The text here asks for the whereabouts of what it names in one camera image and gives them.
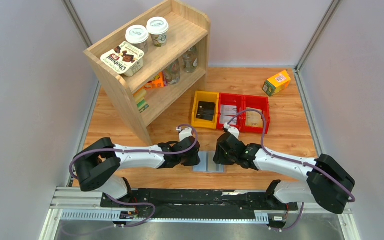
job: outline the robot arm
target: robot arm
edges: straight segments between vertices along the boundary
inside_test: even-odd
[[[318,203],[325,210],[342,214],[349,202],[349,194],[325,175],[309,166],[323,169],[349,192],[354,179],[329,155],[305,158],[262,148],[260,144],[247,146],[239,141],[239,131],[229,127],[217,140],[214,162],[222,165],[238,164],[245,169],[270,171],[297,179],[298,182],[273,181],[267,193],[283,204],[292,202]]]
[[[173,154],[173,152],[188,149],[196,140],[192,136],[192,128],[187,127],[183,130],[178,128],[177,130],[179,131],[179,141],[159,143],[148,147],[113,144],[109,137],[98,140],[76,155],[97,151],[80,157],[74,163],[80,189],[83,192],[98,190],[114,199],[120,199],[128,194],[129,187],[124,178],[114,175],[117,170],[143,167],[164,169],[174,168],[178,164],[198,165],[201,162],[198,156],[199,142],[196,142],[189,151]]]

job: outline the chobani yogurt pack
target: chobani yogurt pack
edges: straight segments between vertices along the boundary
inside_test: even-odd
[[[118,74],[133,76],[144,66],[144,51],[124,41],[121,45],[104,53],[100,60]]]

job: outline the cable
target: cable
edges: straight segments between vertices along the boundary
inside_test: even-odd
[[[288,215],[289,215],[289,204],[287,203],[287,204],[286,204],[285,221],[288,219]]]
[[[301,209],[299,210],[298,218],[292,223],[292,225],[282,229],[275,228],[275,227],[272,227],[272,229],[278,233],[281,233],[281,232],[288,231],[295,228],[295,226],[300,222],[301,217],[303,216],[303,212],[304,212],[304,203],[301,204]]]
[[[132,227],[137,227],[139,225],[142,225],[144,223],[146,223],[150,218],[152,218],[155,214],[155,211],[156,211],[156,207],[154,204],[150,203],[150,202],[139,202],[139,203],[130,203],[130,202],[123,202],[123,201],[119,201],[115,198],[113,198],[112,196],[110,195],[106,195],[109,199],[111,199],[114,203],[117,203],[117,204],[121,204],[121,205],[126,205],[126,206],[151,206],[152,207],[152,212],[149,216],[147,216],[144,220],[140,221],[140,222],[137,222],[137,223],[134,223],[134,224],[131,224],[131,225],[124,225],[125,228],[132,228]]]
[[[112,196],[106,194],[106,196],[111,199],[111,201],[117,203],[117,204],[121,204],[121,205],[125,205],[125,206],[151,206],[152,207],[152,212],[151,214],[146,217],[144,220],[140,221],[140,222],[137,222],[137,223],[134,223],[134,224],[130,224],[130,225],[117,225],[118,227],[124,227],[124,228],[132,228],[132,227],[137,227],[137,226],[140,226],[144,223],[146,223],[150,218],[152,218],[155,214],[155,211],[156,211],[156,207],[154,204],[150,203],[150,202],[140,202],[140,203],[129,203],[129,202],[123,202],[123,201],[119,201],[119,200],[116,200],[114,199]],[[127,217],[127,218],[131,218],[131,217],[134,217],[134,215],[128,215],[128,214],[121,214],[123,217]],[[95,230],[95,231],[92,231],[92,232],[88,232],[88,233],[81,233],[81,234],[72,234],[72,233],[69,233],[69,232],[66,232],[64,230],[63,227],[61,227],[61,232],[67,236],[70,236],[70,237],[84,237],[84,236],[88,236],[88,235],[92,235],[92,234],[95,234],[95,233],[98,233],[98,232],[101,232],[101,231],[104,231],[104,230],[107,230],[107,229],[112,229],[114,228],[114,225],[111,225],[111,226],[106,226],[106,227],[103,227],[103,228],[100,228],[98,230]]]
[[[174,151],[174,152],[165,152],[165,151],[157,151],[157,150],[147,150],[147,149],[130,149],[130,150],[123,150],[123,149],[114,149],[114,148],[100,148],[100,149],[94,149],[94,150],[89,150],[89,151],[85,151],[85,152],[82,152],[80,153],[79,155],[75,156],[73,158],[73,160],[70,162],[70,165],[68,166],[68,170],[70,172],[70,175],[74,178],[74,179],[78,179],[78,177],[74,174],[73,172],[73,165],[74,163],[77,162],[77,160],[79,160],[81,157],[83,156],[86,156],[86,155],[89,155],[89,154],[95,154],[95,153],[105,153],[105,152],[116,152],[116,153],[152,153],[152,154],[163,154],[163,155],[178,155],[178,154],[184,154],[186,152],[188,152],[189,150],[191,150],[192,148],[195,147],[195,145],[197,144],[198,142],[198,132],[197,130],[189,125],[189,124],[181,124],[179,126],[177,126],[178,128],[181,128],[181,127],[188,127],[188,128],[191,128],[192,129],[192,134],[195,133],[195,141],[193,142],[193,144],[186,148],[185,150],[182,150],[182,151]]]
[[[351,200],[348,200],[349,203],[354,203],[356,201],[356,197],[351,193],[351,191],[349,191],[344,185],[342,185],[335,178],[333,178],[331,175],[329,175],[327,172],[325,172],[324,170],[320,169],[319,167],[317,167],[317,166],[315,166],[313,164],[310,164],[308,162],[302,162],[302,161],[299,161],[299,160],[295,160],[295,159],[292,159],[292,158],[289,158],[289,157],[285,157],[285,156],[279,156],[279,155],[272,154],[271,152],[269,152],[266,149],[266,147],[264,146],[264,143],[263,143],[264,136],[266,134],[266,123],[267,122],[266,122],[266,117],[264,117],[264,115],[263,115],[263,113],[261,111],[258,111],[258,110],[255,110],[255,109],[245,109],[243,111],[238,112],[234,117],[232,117],[232,119],[230,121],[227,122],[227,124],[230,124],[235,118],[237,118],[239,115],[241,115],[243,113],[246,113],[246,112],[256,112],[256,113],[259,113],[261,115],[261,118],[263,120],[263,130],[262,130],[262,135],[261,135],[261,148],[263,149],[263,151],[266,154],[268,154],[271,157],[280,159],[280,160],[285,160],[285,161],[288,161],[288,162],[291,162],[291,163],[295,163],[295,164],[298,164],[298,165],[303,165],[303,166],[307,166],[307,167],[315,169],[316,171],[318,171],[319,173],[321,173],[325,177],[327,177],[329,180],[331,180],[338,187],[340,187],[349,197],[351,197]]]

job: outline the shelf board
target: shelf board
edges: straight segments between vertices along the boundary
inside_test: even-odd
[[[150,37],[148,39],[148,52],[143,57],[143,68],[132,77],[123,76],[133,93],[208,35],[207,30],[174,12],[170,12],[164,18],[169,25],[165,46],[154,46]]]
[[[140,115],[146,126],[172,105],[182,94],[204,76],[206,71],[198,67],[195,72],[180,71],[180,81],[174,85],[146,90],[145,100],[149,107]]]

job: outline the packaged item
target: packaged item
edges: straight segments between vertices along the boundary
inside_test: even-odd
[[[166,69],[162,71],[164,73],[164,79],[168,84],[177,84],[180,81],[180,62],[176,59]]]
[[[144,51],[124,41],[120,46],[104,53],[100,60],[118,74],[133,76],[144,66]]]
[[[163,17],[156,16],[148,20],[146,29],[151,34],[152,43],[156,47],[162,47],[167,42],[169,23]]]
[[[269,96],[273,96],[283,89],[287,88],[291,82],[291,77],[286,70],[267,79],[262,86],[262,90]]]
[[[142,113],[143,111],[145,111],[149,107],[150,106],[148,105],[148,103],[145,99],[143,99],[141,102],[139,102],[137,104],[137,108],[139,109],[139,113]]]
[[[133,25],[126,30],[126,41],[142,50],[145,54],[148,52],[149,37],[148,30],[142,25]]]
[[[220,106],[220,119],[219,124],[228,123],[234,116],[238,114],[238,107],[232,105],[221,105]],[[235,118],[232,122],[232,125],[238,124],[238,118]]]
[[[140,103],[143,99],[144,99],[144,97],[145,97],[145,95],[147,94],[147,91],[145,90],[145,89],[141,89],[141,90],[139,90],[139,91],[137,91],[135,94],[133,94],[133,97],[134,97],[134,101],[138,104],[138,103]]]
[[[261,109],[256,109],[252,107],[247,107],[246,109],[254,109],[261,112]],[[261,118],[261,115],[258,112],[255,112],[255,111],[246,112],[245,126],[263,128],[263,125],[264,125],[263,119]]]
[[[163,72],[161,71],[158,75],[154,76],[151,81],[145,84],[145,89],[157,89],[167,87],[167,82],[164,79]]]
[[[191,47],[183,56],[183,68],[187,73],[193,73],[198,67],[198,49],[196,46]]]
[[[216,114],[216,104],[214,102],[199,101],[198,111],[196,113],[197,119],[213,121]]]

